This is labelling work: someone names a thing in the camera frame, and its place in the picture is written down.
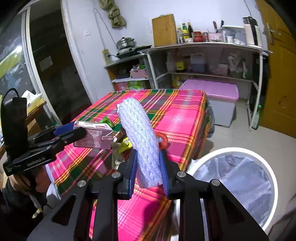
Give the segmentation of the operator left hand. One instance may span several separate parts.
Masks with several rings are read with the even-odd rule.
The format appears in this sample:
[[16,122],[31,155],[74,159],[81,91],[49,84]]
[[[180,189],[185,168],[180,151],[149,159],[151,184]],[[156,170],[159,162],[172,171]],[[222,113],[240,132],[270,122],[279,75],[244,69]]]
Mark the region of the operator left hand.
[[[9,176],[10,184],[15,191],[20,191],[25,195],[29,195],[29,186],[31,186],[30,181],[25,176],[11,175]],[[36,181],[36,191],[40,193],[47,193],[47,190],[51,184],[51,181],[46,172],[46,167],[41,166],[37,168],[37,173],[35,175]]]

